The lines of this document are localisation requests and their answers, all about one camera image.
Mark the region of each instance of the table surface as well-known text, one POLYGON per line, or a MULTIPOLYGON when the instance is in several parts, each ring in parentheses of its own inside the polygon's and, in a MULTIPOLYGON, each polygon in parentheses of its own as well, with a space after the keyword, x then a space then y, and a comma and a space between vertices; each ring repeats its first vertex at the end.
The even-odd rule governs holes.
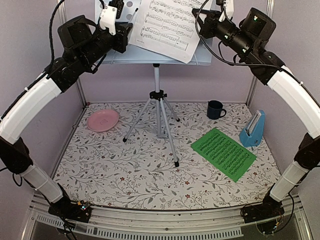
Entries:
POLYGON ((174 167, 169 141, 156 136, 154 102, 123 143, 143 105, 89 106, 54 177, 72 199, 129 209, 212 209, 259 202, 279 179, 279 170, 265 140, 258 147, 248 148, 257 159, 238 182, 191 148, 191 143, 212 128, 240 143, 239 133, 252 116, 245 104, 226 104, 227 115, 219 120, 207 118, 207 103, 172 104, 181 119, 180 122, 169 119, 180 159, 178 168, 174 167), (88 130, 88 117, 102 109, 117 111, 118 125, 103 133, 88 130))

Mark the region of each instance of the mug handle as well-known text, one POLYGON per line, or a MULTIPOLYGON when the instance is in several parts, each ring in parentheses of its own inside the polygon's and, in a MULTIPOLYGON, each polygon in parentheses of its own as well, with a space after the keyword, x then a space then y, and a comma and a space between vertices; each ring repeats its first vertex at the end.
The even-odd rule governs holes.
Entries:
POLYGON ((222 109, 222 111, 224 112, 224 115, 220 116, 219 118, 223 118, 225 115, 227 115, 227 111, 225 109, 222 109))

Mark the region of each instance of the lavender wall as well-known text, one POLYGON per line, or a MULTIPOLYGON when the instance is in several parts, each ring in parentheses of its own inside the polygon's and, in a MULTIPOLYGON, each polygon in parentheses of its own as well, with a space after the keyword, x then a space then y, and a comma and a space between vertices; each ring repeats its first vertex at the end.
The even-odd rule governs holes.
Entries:
MULTIPOLYGON (((244 19, 251 7, 265 11, 267 1, 235 1, 235 22, 244 19)), ((85 14, 94 20, 93 1, 69 0, 66 9, 69 19, 85 14)), ((225 57, 232 61, 234 53, 222 48, 225 57)), ((91 102, 146 101, 154 89, 153 76, 151 64, 103 65, 95 75, 85 74, 81 79, 91 102)), ((244 103, 252 80, 248 68, 230 67, 215 59, 212 66, 162 65, 160 77, 161 87, 168 93, 170 101, 218 99, 244 103)))
MULTIPOLYGON (((1 114, 50 62, 48 26, 55 4, 55 0, 1 2, 1 114)), ((61 46, 56 49, 61 53, 61 46)), ((23 132, 31 157, 48 173, 80 112, 78 93, 71 88, 43 109, 23 132)), ((0 173, 0 189, 0 239, 18 240, 33 192, 26 183, 18 188, 8 171, 0 173)))
MULTIPOLYGON (((303 81, 314 97, 320 100, 320 2, 316 0, 276 0, 274 20, 277 29, 268 44, 303 81)), ((303 136, 304 125, 287 104, 268 87, 259 84, 251 110, 262 109, 266 112, 265 138, 277 161, 280 170, 293 161, 303 136)), ((313 237, 320 239, 320 176, 313 170, 298 188, 298 192, 311 225, 313 237)))

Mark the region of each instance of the pink plate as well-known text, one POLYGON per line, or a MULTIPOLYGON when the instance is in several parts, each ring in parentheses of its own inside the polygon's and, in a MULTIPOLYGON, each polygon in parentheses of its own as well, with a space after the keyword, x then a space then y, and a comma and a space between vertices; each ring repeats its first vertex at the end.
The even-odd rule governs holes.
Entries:
POLYGON ((102 133, 112 129, 119 121, 119 114, 111 109, 96 111, 87 120, 88 129, 102 133))

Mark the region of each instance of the green sheet music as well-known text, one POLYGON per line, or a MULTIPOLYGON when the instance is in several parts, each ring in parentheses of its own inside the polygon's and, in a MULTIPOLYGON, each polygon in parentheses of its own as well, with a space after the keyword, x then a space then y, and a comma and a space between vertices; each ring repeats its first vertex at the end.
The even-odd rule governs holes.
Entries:
POLYGON ((234 182, 245 174, 257 158, 217 128, 192 143, 191 147, 234 182))

